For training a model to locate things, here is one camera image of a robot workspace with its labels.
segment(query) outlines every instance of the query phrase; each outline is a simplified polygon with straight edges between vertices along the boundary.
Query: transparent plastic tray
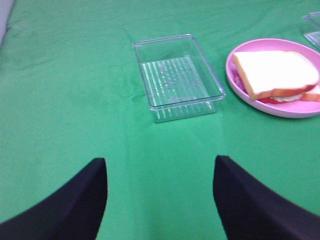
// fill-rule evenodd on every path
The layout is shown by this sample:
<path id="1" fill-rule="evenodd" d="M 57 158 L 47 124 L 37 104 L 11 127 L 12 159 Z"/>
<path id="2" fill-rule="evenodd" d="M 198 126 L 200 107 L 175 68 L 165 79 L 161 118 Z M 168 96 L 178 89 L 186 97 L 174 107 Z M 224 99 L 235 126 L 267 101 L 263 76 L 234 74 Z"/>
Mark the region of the transparent plastic tray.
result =
<path id="1" fill-rule="evenodd" d="M 191 34 L 133 44 L 156 123 L 211 114 L 226 93 Z"/>
<path id="2" fill-rule="evenodd" d="M 320 51 L 320 11 L 302 17 L 306 22 L 303 35 Z"/>

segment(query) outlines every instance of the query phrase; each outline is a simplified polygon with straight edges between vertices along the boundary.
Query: green table surface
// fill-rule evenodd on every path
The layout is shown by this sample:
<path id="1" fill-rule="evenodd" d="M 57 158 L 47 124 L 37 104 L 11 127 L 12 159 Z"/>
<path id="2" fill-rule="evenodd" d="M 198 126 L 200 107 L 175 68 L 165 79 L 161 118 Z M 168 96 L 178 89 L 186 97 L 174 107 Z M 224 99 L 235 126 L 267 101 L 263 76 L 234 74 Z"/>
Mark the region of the green table surface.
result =
<path id="1" fill-rule="evenodd" d="M 105 157 L 98 240 L 226 239 L 213 199 L 229 155 L 320 215 L 320 116 L 286 119 L 243 102 L 225 63 L 241 43 L 309 47 L 302 16 L 319 0 L 17 0 L 0 49 L 0 222 Z M 154 123 L 132 44 L 195 35 L 226 91 L 218 112 Z"/>

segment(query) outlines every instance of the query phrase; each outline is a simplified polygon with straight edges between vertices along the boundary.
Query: pink plate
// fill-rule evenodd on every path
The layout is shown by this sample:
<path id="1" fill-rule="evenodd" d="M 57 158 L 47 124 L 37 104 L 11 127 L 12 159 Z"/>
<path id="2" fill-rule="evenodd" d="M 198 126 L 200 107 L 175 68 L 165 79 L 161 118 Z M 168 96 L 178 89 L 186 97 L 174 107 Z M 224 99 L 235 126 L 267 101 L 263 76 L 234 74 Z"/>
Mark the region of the pink plate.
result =
<path id="1" fill-rule="evenodd" d="M 259 109 L 265 113 L 284 117 L 284 118 L 308 118 L 320 114 L 320 102 L 313 101 L 293 101 L 280 104 L 263 103 L 260 101 L 252 101 L 244 91 L 242 81 L 238 75 L 237 68 L 232 61 L 234 52 L 246 51 L 297 51 L 306 56 L 320 72 L 320 54 L 311 48 L 302 44 L 277 38 L 262 38 L 247 41 L 237 46 L 228 56 L 226 60 L 226 74 L 229 84 L 235 93 L 246 103 Z"/>

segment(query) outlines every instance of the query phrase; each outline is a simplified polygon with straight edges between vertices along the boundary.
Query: sandwich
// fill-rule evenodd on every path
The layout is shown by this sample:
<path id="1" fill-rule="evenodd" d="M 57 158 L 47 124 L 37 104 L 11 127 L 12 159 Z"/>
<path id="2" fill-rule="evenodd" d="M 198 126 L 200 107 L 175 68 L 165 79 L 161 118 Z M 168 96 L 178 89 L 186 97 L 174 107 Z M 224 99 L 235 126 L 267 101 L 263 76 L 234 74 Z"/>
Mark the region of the sandwich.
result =
<path id="1" fill-rule="evenodd" d="M 233 62 L 252 101 L 320 102 L 319 71 L 296 51 L 235 52 Z"/>

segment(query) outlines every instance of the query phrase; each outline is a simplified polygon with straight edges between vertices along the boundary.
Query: bread crust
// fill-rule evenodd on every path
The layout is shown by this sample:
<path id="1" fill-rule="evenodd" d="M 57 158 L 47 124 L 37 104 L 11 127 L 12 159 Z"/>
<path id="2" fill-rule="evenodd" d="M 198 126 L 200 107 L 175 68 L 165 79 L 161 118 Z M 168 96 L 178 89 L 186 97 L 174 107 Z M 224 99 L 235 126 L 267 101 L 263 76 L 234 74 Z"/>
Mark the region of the bread crust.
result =
<path id="1" fill-rule="evenodd" d="M 250 85 L 250 82 L 248 81 L 248 78 L 246 76 L 246 73 L 243 70 L 241 64 L 239 63 L 237 56 L 233 55 L 232 60 L 233 60 L 234 64 L 236 65 L 238 74 L 239 74 L 240 78 L 242 79 L 245 90 L 247 91 L 247 94 L 249 95 L 249 97 L 252 101 L 266 99 L 269 97 L 291 97 L 294 95 L 299 95 L 301 93 L 304 93 L 304 92 L 307 92 L 307 91 L 310 91 L 311 89 L 313 89 L 318 84 L 318 82 L 320 80 L 320 79 L 318 79 L 318 81 L 315 84 L 305 85 L 300 88 L 286 88 L 286 89 L 274 88 L 269 91 L 262 91 L 260 93 L 254 93 L 254 91 Z"/>

